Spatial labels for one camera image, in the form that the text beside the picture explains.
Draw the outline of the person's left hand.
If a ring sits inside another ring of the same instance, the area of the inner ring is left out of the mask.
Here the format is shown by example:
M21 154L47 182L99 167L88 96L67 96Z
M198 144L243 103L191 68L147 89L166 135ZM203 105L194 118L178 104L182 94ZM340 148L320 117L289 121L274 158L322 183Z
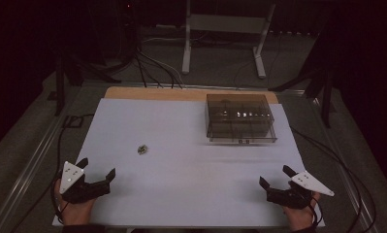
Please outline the person's left hand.
M58 201L62 221L65 226L68 225L87 225L90 223L95 199L88 200L84 203L70 204L62 198L59 192L61 180L58 179L54 184L54 194Z

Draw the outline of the smoky transparent drawer box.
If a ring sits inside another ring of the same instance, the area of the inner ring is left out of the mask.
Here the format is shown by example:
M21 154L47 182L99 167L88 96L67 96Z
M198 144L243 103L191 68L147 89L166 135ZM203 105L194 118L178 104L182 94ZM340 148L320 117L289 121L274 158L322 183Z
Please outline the smoky transparent drawer box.
M274 116L264 94L208 94L207 137L211 143L274 143Z

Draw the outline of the person's right hand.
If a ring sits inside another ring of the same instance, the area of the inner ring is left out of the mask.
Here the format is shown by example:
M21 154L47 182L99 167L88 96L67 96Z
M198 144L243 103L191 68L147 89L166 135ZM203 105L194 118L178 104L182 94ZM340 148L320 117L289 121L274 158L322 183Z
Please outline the person's right hand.
M310 207L297 210L283 206L282 211L287 217L290 233L316 233L314 213Z

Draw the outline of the black tripod stand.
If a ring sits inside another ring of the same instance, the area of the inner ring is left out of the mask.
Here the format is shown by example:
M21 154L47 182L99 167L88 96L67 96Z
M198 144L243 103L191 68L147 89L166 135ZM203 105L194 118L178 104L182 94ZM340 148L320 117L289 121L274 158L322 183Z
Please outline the black tripod stand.
M62 46L57 41L53 40L50 43L50 48L55 55L55 85L56 90L53 99L56 101L55 115L61 115L65 105L65 80L68 80L70 85L80 86L83 83L81 69L97 77L106 83L120 83L105 72L96 69L90 63L84 61L70 48Z
M281 92L297 83L309 80L304 96L316 98L319 93L322 93L321 119L326 127L330 127L329 114L336 53L337 40L322 32L311 48L299 75L286 83L269 87L269 91Z

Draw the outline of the white table mat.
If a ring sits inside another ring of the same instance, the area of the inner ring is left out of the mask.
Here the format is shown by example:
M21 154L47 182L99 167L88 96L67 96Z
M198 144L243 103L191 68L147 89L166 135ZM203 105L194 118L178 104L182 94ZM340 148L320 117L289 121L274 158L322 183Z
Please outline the white table mat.
M266 200L259 178L285 189L282 167L305 169L279 104L271 106L276 141L213 144L206 135L206 105L196 101L100 101L80 156L85 179L112 169L111 192L100 197L91 220L142 228L259 228L286 223Z

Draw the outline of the white metal stand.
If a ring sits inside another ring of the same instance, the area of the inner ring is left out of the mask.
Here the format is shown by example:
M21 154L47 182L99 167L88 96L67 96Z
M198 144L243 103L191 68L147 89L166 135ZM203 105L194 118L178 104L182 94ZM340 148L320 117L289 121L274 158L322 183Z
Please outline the white metal stand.
M270 31L274 0L186 0L185 45L181 72L190 72L192 43L201 39L233 42L240 36L258 36L252 48L253 62L260 79L267 77L262 49Z

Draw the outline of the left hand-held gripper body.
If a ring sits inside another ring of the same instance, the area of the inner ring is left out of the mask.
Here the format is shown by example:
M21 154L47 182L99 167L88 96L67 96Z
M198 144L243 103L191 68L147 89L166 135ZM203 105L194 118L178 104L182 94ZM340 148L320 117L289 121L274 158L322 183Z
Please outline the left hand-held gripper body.
M84 168L81 169L76 164L66 161L61 171L59 192L65 201L79 204L109 194L110 183L106 178L99 182L87 183Z

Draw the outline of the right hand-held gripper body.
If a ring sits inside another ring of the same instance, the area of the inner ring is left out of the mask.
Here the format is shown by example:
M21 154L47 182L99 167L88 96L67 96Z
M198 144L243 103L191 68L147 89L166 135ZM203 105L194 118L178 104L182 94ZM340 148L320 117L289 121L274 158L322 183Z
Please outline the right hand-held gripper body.
M301 210L310 205L314 192L328 196L335 195L328 186L317 180L308 171L292 175L290 179L290 187L285 190L270 187L266 183L267 201L291 209Z

